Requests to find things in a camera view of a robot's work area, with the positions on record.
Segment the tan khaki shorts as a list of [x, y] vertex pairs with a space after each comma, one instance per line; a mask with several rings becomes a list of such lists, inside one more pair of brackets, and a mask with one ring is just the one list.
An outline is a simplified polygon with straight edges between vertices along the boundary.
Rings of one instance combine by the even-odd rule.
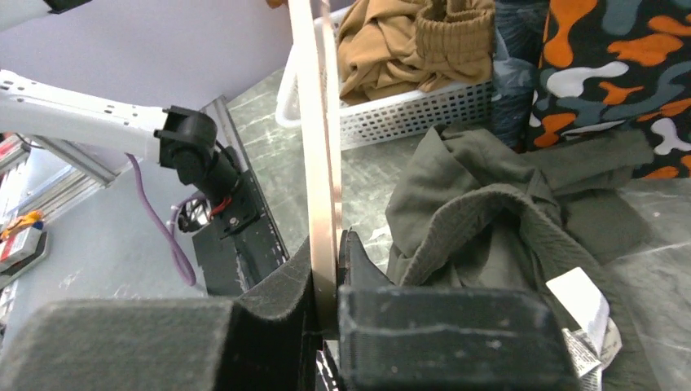
[[341, 101], [366, 103], [492, 71], [492, 1], [357, 1], [337, 34]]

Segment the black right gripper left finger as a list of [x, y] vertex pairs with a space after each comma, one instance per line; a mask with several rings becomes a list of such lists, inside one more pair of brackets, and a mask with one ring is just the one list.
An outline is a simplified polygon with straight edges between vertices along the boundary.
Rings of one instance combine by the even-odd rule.
[[57, 301], [1, 358], [4, 390], [312, 390], [310, 245], [237, 298]]

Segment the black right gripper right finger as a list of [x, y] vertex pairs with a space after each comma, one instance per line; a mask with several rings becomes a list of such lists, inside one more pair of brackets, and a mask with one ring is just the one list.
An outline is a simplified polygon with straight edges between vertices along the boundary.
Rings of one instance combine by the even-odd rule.
[[399, 287], [344, 231], [338, 363], [348, 390], [576, 390], [556, 318], [529, 292]]

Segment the wooden hanger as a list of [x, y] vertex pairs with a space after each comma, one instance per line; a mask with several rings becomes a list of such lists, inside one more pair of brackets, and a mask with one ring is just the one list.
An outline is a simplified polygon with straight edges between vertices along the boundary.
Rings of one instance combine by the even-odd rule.
[[311, 4], [288, 4], [297, 68], [306, 167], [310, 263], [320, 333], [337, 334], [337, 270], [342, 233], [340, 78], [331, 5], [320, 3], [322, 28]]

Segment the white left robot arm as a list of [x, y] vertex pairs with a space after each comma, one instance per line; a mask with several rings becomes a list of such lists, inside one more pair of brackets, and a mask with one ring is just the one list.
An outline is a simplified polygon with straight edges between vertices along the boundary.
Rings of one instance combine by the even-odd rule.
[[219, 146], [216, 121], [198, 110], [118, 102], [2, 69], [1, 128], [154, 162], [215, 205], [231, 200], [243, 184], [233, 155]]

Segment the orange camo shorts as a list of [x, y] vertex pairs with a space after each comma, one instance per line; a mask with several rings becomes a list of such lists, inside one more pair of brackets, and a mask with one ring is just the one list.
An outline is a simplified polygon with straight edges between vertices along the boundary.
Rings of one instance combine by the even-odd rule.
[[690, 4], [552, 1], [524, 146], [639, 130], [635, 178], [690, 175]]

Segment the olive green shorts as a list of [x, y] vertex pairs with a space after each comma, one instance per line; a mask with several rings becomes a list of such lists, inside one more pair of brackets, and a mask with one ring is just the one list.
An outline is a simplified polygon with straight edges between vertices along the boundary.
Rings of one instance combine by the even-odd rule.
[[483, 128], [436, 125], [386, 208], [387, 277], [397, 285], [535, 292], [560, 327], [575, 331], [547, 283], [579, 268], [603, 293], [623, 343], [603, 389], [656, 390], [631, 313], [605, 269], [645, 237], [645, 221], [618, 189], [653, 158], [639, 130], [519, 153]]

